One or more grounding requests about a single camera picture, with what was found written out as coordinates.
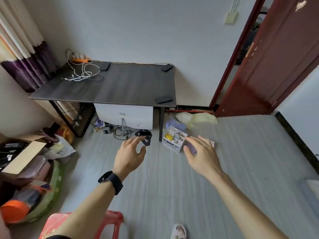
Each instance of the black polka dot cloth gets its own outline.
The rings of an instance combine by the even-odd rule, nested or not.
[[[140,132],[141,131],[144,131],[144,132],[150,132],[149,130],[146,130],[146,129],[141,129],[141,130],[138,130],[136,133],[135,133],[135,136],[137,137],[140,137]],[[151,144],[151,138],[152,138],[152,133],[150,132],[150,136],[146,136],[146,139],[142,140],[142,143],[147,147]]]

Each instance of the desk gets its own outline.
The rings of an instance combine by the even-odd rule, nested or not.
[[[96,65],[101,64],[99,61],[94,61],[93,63]],[[73,70],[66,64],[52,80],[38,88],[30,98],[49,100],[77,137],[83,137],[95,113],[95,108],[85,108],[86,103],[160,107],[159,140],[161,141],[165,107],[176,107],[174,69],[163,72],[161,68],[164,66],[111,63],[107,71],[99,73],[99,75],[104,77],[100,81],[88,79],[69,81],[61,79],[70,78],[70,74],[73,73]],[[94,70],[97,69],[96,67],[87,67],[91,67],[92,72],[96,72]],[[172,96],[173,101],[162,104],[155,102],[155,98],[166,95]],[[65,118],[54,101],[83,103],[81,109],[90,113],[90,115],[87,116],[88,121],[82,132],[79,133],[74,129],[74,126]]]

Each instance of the curtain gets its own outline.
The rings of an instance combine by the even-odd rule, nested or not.
[[[0,63],[28,93],[59,68],[21,0],[0,0]]]

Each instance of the hand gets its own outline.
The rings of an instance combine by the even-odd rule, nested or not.
[[[189,147],[184,146],[184,152],[189,165],[199,174],[206,177],[212,183],[217,181],[224,174],[219,158],[210,141],[202,136],[186,137],[186,141],[190,142],[197,151],[197,155],[193,156]]]
[[[136,146],[139,141],[144,140],[145,138],[146,137],[130,138],[129,140],[122,142],[120,149],[117,151],[112,171],[122,182],[130,172],[137,169],[143,162],[146,154],[146,147],[143,146],[141,151],[137,153]]]

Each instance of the red plastic stool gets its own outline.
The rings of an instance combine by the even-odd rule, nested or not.
[[[56,213],[50,215],[44,228],[39,236],[39,239],[45,239],[49,237],[65,220],[69,217],[71,213]],[[114,224],[114,231],[112,239],[118,239],[121,223],[123,222],[123,214],[118,211],[107,211],[101,225],[99,226],[94,239],[99,239],[104,227],[108,224]]]

